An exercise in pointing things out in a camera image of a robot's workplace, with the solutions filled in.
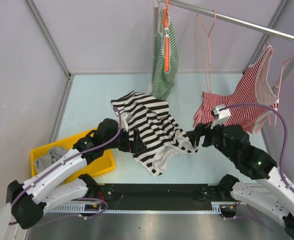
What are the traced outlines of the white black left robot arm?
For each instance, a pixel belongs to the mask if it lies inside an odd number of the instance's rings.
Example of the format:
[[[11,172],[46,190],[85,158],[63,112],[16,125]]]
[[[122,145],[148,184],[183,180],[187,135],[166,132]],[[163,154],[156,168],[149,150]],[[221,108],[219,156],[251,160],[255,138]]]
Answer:
[[[106,150],[139,154],[146,150],[137,128],[130,133],[123,120],[104,119],[96,129],[80,138],[54,164],[36,176],[7,186],[6,202],[11,204],[14,223],[26,230],[36,225],[52,208],[68,201],[97,196],[97,183],[89,174],[82,174],[69,184],[62,182],[75,172],[89,166]]]

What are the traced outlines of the black white striped tank top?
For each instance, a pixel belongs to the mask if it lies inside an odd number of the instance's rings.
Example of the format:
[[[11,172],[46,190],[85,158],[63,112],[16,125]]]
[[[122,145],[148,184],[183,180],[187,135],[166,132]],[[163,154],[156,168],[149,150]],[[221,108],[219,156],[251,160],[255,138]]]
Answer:
[[[128,123],[129,136],[139,131],[146,149],[133,155],[135,162],[141,164],[153,177],[166,171],[169,159],[178,154],[196,154],[186,132],[169,113],[169,103],[151,95],[132,91],[119,99],[111,101],[119,112],[132,116]]]

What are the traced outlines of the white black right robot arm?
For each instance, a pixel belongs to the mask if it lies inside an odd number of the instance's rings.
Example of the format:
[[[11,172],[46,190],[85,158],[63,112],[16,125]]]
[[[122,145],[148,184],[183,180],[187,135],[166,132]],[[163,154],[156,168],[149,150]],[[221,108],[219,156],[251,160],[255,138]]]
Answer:
[[[272,194],[272,197],[263,195],[227,174],[224,178],[232,180],[232,183],[224,183],[217,188],[222,200],[234,198],[265,213],[284,227],[287,235],[294,240],[294,184],[281,175],[280,167],[268,153],[251,145],[249,134],[240,125],[201,123],[187,131],[186,135],[194,147],[198,147],[200,138],[204,137],[202,147],[215,147],[240,173]]]

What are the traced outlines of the pink wire hanger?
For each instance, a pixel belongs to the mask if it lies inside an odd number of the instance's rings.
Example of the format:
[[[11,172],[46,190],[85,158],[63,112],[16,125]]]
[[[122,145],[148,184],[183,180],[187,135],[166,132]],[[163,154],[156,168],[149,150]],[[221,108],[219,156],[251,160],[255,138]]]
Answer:
[[[211,36],[213,28],[216,24],[217,15],[215,10],[213,10],[213,13],[214,19],[209,29],[207,29],[206,25],[204,24],[201,15],[199,13],[196,15],[196,26],[202,54],[203,72],[206,82],[206,89],[209,93],[212,92]]]

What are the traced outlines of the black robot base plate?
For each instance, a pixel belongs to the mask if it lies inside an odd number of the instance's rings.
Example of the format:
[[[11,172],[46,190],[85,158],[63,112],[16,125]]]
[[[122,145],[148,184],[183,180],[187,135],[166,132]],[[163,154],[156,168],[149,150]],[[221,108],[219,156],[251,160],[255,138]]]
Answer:
[[[231,194],[219,185],[209,184],[139,184],[105,183],[97,186],[96,194],[85,197],[119,203],[121,201],[173,201],[194,200],[201,202],[236,202]]]

